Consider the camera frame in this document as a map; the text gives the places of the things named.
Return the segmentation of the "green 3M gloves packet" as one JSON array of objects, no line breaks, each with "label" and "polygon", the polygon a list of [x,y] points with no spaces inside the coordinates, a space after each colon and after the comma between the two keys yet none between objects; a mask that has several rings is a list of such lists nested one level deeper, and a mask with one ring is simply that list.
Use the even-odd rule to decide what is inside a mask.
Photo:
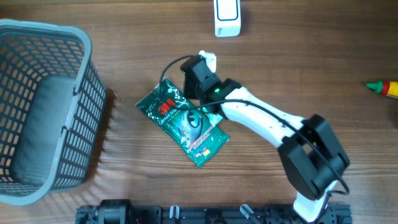
[{"label": "green 3M gloves packet", "polygon": [[218,125],[212,126],[207,110],[190,110],[193,103],[167,78],[136,106],[166,132],[200,168],[229,141]]}]

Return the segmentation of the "white teal tissue packet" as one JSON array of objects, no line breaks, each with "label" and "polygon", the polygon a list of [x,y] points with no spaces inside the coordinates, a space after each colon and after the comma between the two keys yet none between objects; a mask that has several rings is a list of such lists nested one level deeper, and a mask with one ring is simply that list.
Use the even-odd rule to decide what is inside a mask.
[{"label": "white teal tissue packet", "polygon": [[206,115],[207,115],[209,122],[212,126],[216,126],[220,121],[223,120],[223,117],[219,114],[207,113]]}]

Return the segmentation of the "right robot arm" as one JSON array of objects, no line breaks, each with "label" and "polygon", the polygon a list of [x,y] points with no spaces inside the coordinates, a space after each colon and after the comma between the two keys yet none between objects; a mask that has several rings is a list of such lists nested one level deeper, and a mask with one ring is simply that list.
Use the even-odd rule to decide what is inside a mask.
[{"label": "right robot arm", "polygon": [[[350,161],[330,124],[314,114],[309,119],[281,111],[255,97],[230,78],[221,81],[202,55],[189,55],[180,69],[183,94],[200,100],[199,107],[251,129],[277,148],[285,174],[297,190],[294,212],[307,223],[318,223],[333,194],[347,195],[343,180]],[[343,190],[335,190],[336,183]]]}]

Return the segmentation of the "sriracha chilli sauce bottle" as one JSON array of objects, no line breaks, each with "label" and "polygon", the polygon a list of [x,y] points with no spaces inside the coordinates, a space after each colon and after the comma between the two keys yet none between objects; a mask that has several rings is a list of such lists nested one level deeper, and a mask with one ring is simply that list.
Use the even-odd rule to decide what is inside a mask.
[{"label": "sriracha chilli sauce bottle", "polygon": [[394,81],[376,81],[369,82],[366,87],[378,95],[398,97],[398,83]]}]

